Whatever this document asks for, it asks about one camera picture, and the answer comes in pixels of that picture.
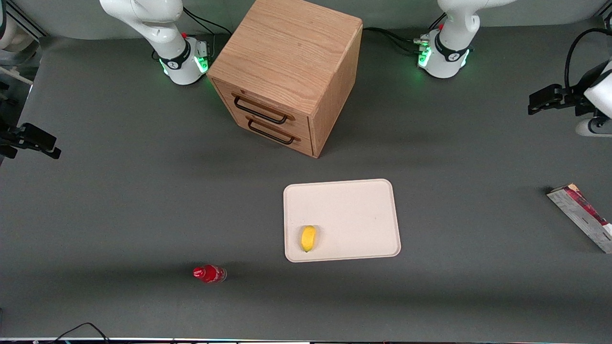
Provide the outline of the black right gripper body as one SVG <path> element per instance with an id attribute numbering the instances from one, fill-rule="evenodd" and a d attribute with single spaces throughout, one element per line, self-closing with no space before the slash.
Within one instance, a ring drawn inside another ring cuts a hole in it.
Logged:
<path id="1" fill-rule="evenodd" d="M 21 148 L 17 137 L 11 132 L 13 126 L 9 126 L 4 120 L 0 121 L 0 154 L 7 159 L 15 159 L 18 149 Z"/>

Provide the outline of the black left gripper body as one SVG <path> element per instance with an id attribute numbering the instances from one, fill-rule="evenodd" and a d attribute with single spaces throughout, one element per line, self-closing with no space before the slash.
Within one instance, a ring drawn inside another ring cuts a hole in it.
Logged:
<path id="1" fill-rule="evenodd" d="M 600 63 L 591 68 L 582 76 L 574 86 L 569 86 L 566 94 L 566 105 L 574 107 L 575 116 L 593 115 L 594 117 L 608 116 L 586 98 L 584 92 L 595 86 L 601 74 L 603 74 L 608 62 Z"/>

